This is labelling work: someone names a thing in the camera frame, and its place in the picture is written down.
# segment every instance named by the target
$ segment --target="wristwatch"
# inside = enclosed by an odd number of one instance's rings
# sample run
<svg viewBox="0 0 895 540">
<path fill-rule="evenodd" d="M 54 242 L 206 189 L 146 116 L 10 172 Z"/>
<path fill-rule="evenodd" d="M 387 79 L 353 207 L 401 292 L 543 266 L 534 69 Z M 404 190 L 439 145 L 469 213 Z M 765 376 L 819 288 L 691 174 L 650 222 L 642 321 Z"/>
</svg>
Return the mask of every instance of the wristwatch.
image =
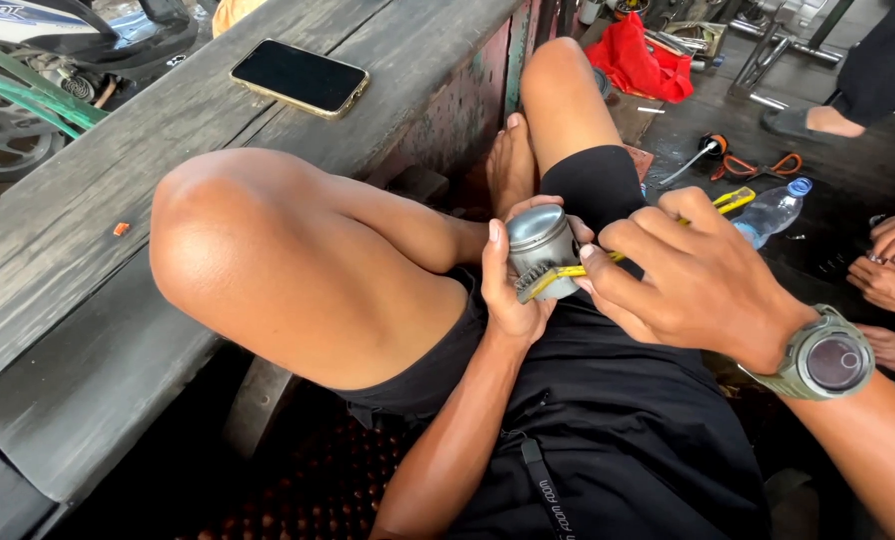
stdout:
<svg viewBox="0 0 895 540">
<path fill-rule="evenodd" d="M 874 374 L 871 344 L 830 305 L 818 303 L 813 308 L 821 318 L 787 341 L 776 374 L 740 368 L 775 393 L 801 400 L 820 402 L 861 391 Z"/>
</svg>

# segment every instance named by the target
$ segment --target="yellow tool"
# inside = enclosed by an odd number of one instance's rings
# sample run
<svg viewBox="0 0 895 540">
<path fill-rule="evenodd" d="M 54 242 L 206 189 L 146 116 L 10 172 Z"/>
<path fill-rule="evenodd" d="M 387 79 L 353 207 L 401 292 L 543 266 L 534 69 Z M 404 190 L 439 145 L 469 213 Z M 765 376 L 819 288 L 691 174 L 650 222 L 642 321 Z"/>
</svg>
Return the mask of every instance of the yellow tool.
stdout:
<svg viewBox="0 0 895 540">
<path fill-rule="evenodd" d="M 743 207 L 754 200 L 757 194 L 750 187 L 742 187 L 739 190 L 731 191 L 727 195 L 718 197 L 712 204 L 717 209 L 718 214 L 726 215 L 730 211 Z M 691 223 L 685 218 L 678 220 L 682 225 Z M 608 253 L 610 260 L 617 263 L 625 259 L 624 253 L 619 251 L 611 251 Z M 527 304 L 535 296 L 541 294 L 541 291 L 558 278 L 576 278 L 578 276 L 587 276 L 584 266 L 553 266 L 550 263 L 537 264 L 524 272 L 514 283 L 514 289 L 517 291 L 517 301 Z"/>
</svg>

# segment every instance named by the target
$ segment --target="watch face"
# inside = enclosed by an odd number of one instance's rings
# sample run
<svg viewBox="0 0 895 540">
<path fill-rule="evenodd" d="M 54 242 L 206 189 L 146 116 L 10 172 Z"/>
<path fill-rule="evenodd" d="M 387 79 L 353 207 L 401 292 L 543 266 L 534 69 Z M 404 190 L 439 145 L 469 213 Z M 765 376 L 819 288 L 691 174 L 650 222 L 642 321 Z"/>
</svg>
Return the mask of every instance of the watch face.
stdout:
<svg viewBox="0 0 895 540">
<path fill-rule="evenodd" d="M 819 387 L 834 392 L 855 387 L 864 379 L 864 352 L 843 333 L 825 337 L 807 353 L 807 374 Z"/>
</svg>

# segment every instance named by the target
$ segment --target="orange scissors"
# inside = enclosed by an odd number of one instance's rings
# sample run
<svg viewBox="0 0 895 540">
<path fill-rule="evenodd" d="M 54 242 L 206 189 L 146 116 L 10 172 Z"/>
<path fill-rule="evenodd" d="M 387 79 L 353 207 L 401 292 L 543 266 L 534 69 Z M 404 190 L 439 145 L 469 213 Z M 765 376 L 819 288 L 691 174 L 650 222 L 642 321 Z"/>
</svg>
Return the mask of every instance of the orange scissors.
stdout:
<svg viewBox="0 0 895 540">
<path fill-rule="evenodd" d="M 710 179 L 712 181 L 718 180 L 723 177 L 726 172 L 748 180 L 763 174 L 784 178 L 785 176 L 800 171 L 803 164 L 804 162 L 801 160 L 801 155 L 798 155 L 797 153 L 789 153 L 788 155 L 785 155 L 773 167 L 768 167 L 767 165 L 752 165 L 747 161 L 727 154 L 724 156 L 724 160 L 721 161 L 721 166 L 717 167 L 714 174 L 710 175 Z"/>
</svg>

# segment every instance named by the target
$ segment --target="wooden bench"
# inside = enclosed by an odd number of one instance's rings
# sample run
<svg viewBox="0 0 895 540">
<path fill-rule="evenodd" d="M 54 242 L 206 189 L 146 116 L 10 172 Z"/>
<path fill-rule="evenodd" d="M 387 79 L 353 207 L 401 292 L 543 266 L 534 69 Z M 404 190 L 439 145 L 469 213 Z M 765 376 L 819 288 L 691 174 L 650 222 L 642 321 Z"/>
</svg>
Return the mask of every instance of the wooden bench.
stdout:
<svg viewBox="0 0 895 540">
<path fill-rule="evenodd" d="M 60 503 L 87 497 L 221 338 L 148 267 L 151 197 L 201 153 L 255 146 L 383 186 L 410 164 L 472 162 L 517 104 L 540 0 L 268 0 L 0 199 L 0 450 Z M 232 83 L 265 38 L 366 68 L 325 121 Z M 113 234 L 118 223 L 126 233 Z"/>
</svg>

